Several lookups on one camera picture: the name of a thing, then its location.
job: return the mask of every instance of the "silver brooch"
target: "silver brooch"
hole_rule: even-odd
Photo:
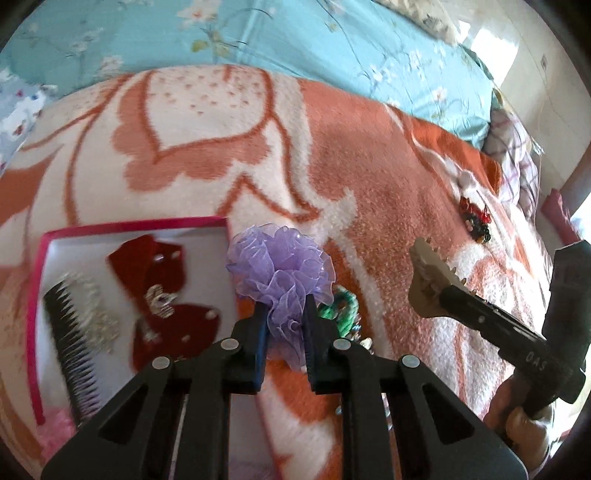
[[[177,298],[176,293],[166,293],[162,285],[152,285],[144,295],[150,311],[160,318],[167,319],[174,313],[170,304]]]

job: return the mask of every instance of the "plaid pillow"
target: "plaid pillow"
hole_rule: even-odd
[[[531,137],[516,114],[504,108],[491,111],[491,128],[482,151],[501,165],[499,199],[519,205],[527,219],[534,217],[540,190],[531,146]]]

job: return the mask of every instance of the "hair comb teeth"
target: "hair comb teeth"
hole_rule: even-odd
[[[76,309],[63,282],[49,289],[43,296],[43,303],[66,382],[72,417],[76,426],[80,426],[100,409],[90,350],[78,328]]]

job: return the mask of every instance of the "purple flower hair clip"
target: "purple flower hair clip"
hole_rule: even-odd
[[[335,269],[330,257],[295,228],[268,223],[232,239],[226,268],[240,296],[271,308],[271,351],[299,370],[306,364],[301,330],[306,295],[313,294],[319,303],[333,301]]]

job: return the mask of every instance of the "flower pattern blanket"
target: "flower pattern blanket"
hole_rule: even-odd
[[[40,236],[104,222],[221,215],[232,233],[289,225],[332,257],[378,355],[419,356],[478,415],[508,367],[450,319],[420,319],[408,248],[430,236],[468,286],[539,329],[548,272],[535,232],[496,196],[497,163],[396,108],[321,83],[235,66],[125,75],[50,105],[0,179],[0,436],[35,476],[41,447],[25,365]],[[460,195],[488,205],[473,242]],[[269,362],[258,396],[281,476],[340,478],[338,398]]]

